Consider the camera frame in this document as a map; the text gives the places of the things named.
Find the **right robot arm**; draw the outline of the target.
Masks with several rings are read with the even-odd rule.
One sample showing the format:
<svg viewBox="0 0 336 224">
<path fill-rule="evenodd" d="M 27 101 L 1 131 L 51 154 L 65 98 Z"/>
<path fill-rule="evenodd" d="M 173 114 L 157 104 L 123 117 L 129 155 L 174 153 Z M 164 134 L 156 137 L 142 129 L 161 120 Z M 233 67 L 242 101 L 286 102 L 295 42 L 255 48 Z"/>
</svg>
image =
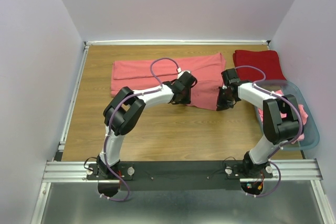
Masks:
<svg viewBox="0 0 336 224">
<path fill-rule="evenodd" d="M 246 152 L 238 165 L 247 178 L 258 176 L 270 163 L 270 158 L 283 146 L 296 141 L 303 133 L 303 121 L 294 95 L 280 95 L 258 85 L 257 81 L 243 81 L 236 69 L 221 73 L 223 85 L 219 87 L 216 110 L 232 109 L 241 100 L 249 102 L 263 112 L 263 135 L 257 145 Z"/>
</svg>

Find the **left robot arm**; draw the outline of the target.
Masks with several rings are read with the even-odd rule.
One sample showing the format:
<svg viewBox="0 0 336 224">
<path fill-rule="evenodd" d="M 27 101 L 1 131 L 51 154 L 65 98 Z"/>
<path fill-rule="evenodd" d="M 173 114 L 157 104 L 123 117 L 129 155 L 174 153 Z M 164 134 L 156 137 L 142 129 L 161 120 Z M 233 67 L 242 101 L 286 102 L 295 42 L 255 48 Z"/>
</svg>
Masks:
<svg viewBox="0 0 336 224">
<path fill-rule="evenodd" d="M 190 104 L 191 89 L 197 79 L 183 71 L 173 81 L 161 82 L 144 90 L 123 87 L 103 112 L 106 136 L 102 151 L 97 157 L 98 173 L 104 179 L 118 175 L 118 162 L 124 137 L 136 126 L 145 109 L 160 104 Z"/>
</svg>

